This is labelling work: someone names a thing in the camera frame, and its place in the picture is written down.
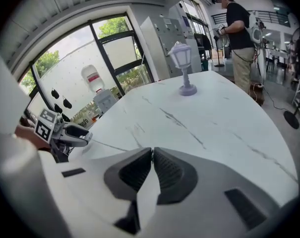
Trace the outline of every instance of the white table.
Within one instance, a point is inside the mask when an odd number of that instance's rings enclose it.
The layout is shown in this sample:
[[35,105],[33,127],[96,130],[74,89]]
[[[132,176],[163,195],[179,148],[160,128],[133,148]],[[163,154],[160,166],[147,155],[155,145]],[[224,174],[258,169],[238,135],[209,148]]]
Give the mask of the white table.
[[298,195],[295,165],[278,129],[246,93],[213,71],[189,75],[198,92],[178,94],[182,77],[128,92],[90,129],[69,160],[138,147],[166,147],[223,163],[282,206]]

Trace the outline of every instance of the lavender lamp model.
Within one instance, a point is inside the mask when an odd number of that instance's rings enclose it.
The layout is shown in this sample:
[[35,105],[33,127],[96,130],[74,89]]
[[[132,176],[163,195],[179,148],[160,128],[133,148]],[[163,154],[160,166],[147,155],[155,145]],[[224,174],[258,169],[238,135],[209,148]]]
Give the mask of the lavender lamp model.
[[183,72],[184,85],[180,87],[179,93],[183,96],[190,96],[197,92],[196,86],[190,84],[187,68],[191,62],[191,47],[181,42],[176,42],[169,52],[176,68]]

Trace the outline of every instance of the man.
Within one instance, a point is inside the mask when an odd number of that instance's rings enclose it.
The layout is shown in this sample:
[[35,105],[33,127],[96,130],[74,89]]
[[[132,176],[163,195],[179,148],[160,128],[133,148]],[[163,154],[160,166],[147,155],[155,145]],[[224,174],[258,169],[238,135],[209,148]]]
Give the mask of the man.
[[228,34],[232,49],[235,84],[249,94],[250,72],[253,63],[254,45],[246,28],[249,28],[249,12],[234,0],[216,0],[222,9],[227,9],[228,27],[221,35]]

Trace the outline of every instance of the floor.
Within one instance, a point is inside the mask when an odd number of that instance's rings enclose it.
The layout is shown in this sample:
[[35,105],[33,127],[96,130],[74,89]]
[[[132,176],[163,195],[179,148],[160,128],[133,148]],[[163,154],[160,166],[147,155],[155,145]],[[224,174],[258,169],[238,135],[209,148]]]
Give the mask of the floor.
[[[231,59],[226,59],[224,61],[224,67],[215,67],[213,66],[214,64],[218,64],[218,61],[209,63],[210,70],[216,71],[223,76],[233,76],[234,73]],[[251,70],[251,80],[260,82],[259,72],[255,67]],[[299,129],[293,129],[284,119],[284,110],[274,108],[273,102],[269,98],[270,95],[274,101],[275,107],[284,108],[294,112],[295,107],[292,106],[291,103],[295,91],[291,81],[292,75],[290,73],[286,74],[286,80],[284,80],[284,71],[280,67],[275,67],[274,71],[269,71],[264,84],[266,92],[264,92],[265,100],[262,108],[279,129],[290,149],[298,173],[300,187],[300,127]]]

